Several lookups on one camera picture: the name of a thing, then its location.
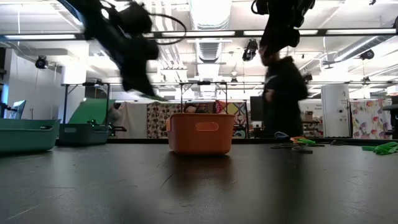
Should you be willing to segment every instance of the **person in black jacket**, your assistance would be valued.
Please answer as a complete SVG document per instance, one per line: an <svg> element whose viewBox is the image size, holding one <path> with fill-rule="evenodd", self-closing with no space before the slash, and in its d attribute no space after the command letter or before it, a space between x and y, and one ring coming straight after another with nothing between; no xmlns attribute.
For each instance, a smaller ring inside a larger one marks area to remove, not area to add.
<svg viewBox="0 0 398 224"><path fill-rule="evenodd" d="M280 58L277 52L264 58L264 50L261 47L259 53L268 67L263 92L266 137L273 138L277 131L290 137L302 136L299 101L308 96L305 81L292 57Z"/></svg>

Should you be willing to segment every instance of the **white pillar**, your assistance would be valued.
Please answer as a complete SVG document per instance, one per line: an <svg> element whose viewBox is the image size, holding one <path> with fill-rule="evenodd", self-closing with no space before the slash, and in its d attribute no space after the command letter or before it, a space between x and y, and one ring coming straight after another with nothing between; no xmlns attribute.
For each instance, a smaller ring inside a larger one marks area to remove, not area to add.
<svg viewBox="0 0 398 224"><path fill-rule="evenodd" d="M349 137L348 85L324 85L321 94L323 136Z"/></svg>
<svg viewBox="0 0 398 224"><path fill-rule="evenodd" d="M62 67L62 83L64 84L81 84L86 81L86 65L81 62L75 62ZM68 123L72 114L79 107L80 103L85 97L85 87L78 86L68 87L68 100L65 122ZM65 101L65 87L62 88L62 99L60 100L60 109L58 111L58 118L63 119L64 114L64 101Z"/></svg>

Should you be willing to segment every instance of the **teal plastic bin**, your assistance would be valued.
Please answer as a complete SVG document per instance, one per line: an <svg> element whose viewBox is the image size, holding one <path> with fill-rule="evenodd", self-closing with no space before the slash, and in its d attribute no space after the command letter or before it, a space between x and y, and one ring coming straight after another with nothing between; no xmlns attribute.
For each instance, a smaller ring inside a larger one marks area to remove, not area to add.
<svg viewBox="0 0 398 224"><path fill-rule="evenodd" d="M109 126L91 124L61 124L59 143L62 146L90 146L105 144Z"/></svg>
<svg viewBox="0 0 398 224"><path fill-rule="evenodd" d="M0 153L51 150L60 120L0 119Z"/></svg>

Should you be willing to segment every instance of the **bin handle cutout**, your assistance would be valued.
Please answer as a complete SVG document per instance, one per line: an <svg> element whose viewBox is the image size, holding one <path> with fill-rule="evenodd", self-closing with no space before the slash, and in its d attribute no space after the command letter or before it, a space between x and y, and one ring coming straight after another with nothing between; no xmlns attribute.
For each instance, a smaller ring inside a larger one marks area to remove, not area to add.
<svg viewBox="0 0 398 224"><path fill-rule="evenodd" d="M76 128L65 128L63 130L63 132L65 132L65 133L76 133L77 129Z"/></svg>
<svg viewBox="0 0 398 224"><path fill-rule="evenodd" d="M107 133L108 131L103 131L101 129L93 130L93 133Z"/></svg>
<svg viewBox="0 0 398 224"><path fill-rule="evenodd" d="M195 124L197 131L217 131L218 124L216 122L197 122Z"/></svg>

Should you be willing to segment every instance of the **monitor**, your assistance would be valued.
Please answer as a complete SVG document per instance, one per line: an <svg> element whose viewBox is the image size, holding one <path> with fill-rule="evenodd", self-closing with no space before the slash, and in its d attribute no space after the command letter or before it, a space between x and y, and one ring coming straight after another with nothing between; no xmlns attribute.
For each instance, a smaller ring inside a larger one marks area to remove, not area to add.
<svg viewBox="0 0 398 224"><path fill-rule="evenodd" d="M21 119L24 112L26 100L15 102L12 106L10 119Z"/></svg>
<svg viewBox="0 0 398 224"><path fill-rule="evenodd" d="M251 121L262 121L264 119L263 111L262 96L250 96Z"/></svg>

